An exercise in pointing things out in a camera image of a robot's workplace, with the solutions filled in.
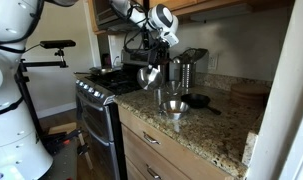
drawer handle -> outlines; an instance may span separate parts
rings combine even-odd
[[[143,131],[143,134],[144,134],[143,135],[144,139],[149,141],[151,144],[161,144],[159,141],[157,141],[154,138],[152,138],[151,136],[149,136],[146,132]]]
[[[161,176],[159,176],[156,172],[151,169],[151,167],[147,164],[147,171],[148,173],[153,177],[153,179],[161,179]]]

oven handle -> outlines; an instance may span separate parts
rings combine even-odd
[[[90,128],[90,126],[88,126],[88,124],[86,122],[88,117],[86,115],[82,114],[82,118],[84,120],[83,122],[85,124],[85,127],[88,129],[89,133],[94,137],[94,139],[98,140],[101,144],[103,144],[106,147],[110,146],[110,144],[108,142],[105,142],[104,140],[102,140],[98,135],[96,135],[94,133],[94,131]]]
[[[100,104],[99,103],[92,103],[90,101],[88,101],[82,94],[80,94],[79,92],[76,93],[77,96],[80,98],[81,101],[83,101],[84,103],[86,103],[87,105],[97,109],[97,110],[100,110],[100,111],[103,111],[103,105],[101,104],[101,106],[99,106]]]

stove knob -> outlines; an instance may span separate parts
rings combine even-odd
[[[93,94],[95,97],[100,97],[101,93],[99,91],[95,91]]]
[[[83,88],[84,88],[85,90],[87,90],[87,89],[90,88],[90,86],[86,84],[86,85],[83,86]]]
[[[89,92],[89,93],[94,93],[93,87],[90,87],[89,90],[88,90],[88,92]]]

oven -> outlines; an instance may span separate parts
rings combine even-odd
[[[141,67],[123,66],[104,75],[89,75],[76,81],[78,113],[90,135],[90,154],[98,162],[97,173],[110,180],[127,179],[117,95],[141,89],[136,73]]]

kitchen counter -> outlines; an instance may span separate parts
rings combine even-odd
[[[215,115],[206,108],[190,108],[182,119],[173,121],[159,114],[153,91],[139,90],[116,96],[114,100],[119,106],[215,166],[239,179],[244,177],[247,167],[241,159],[247,135],[253,125],[257,124],[263,109],[232,102],[229,91],[205,86],[184,91],[209,96],[209,105],[220,110],[222,114]]]

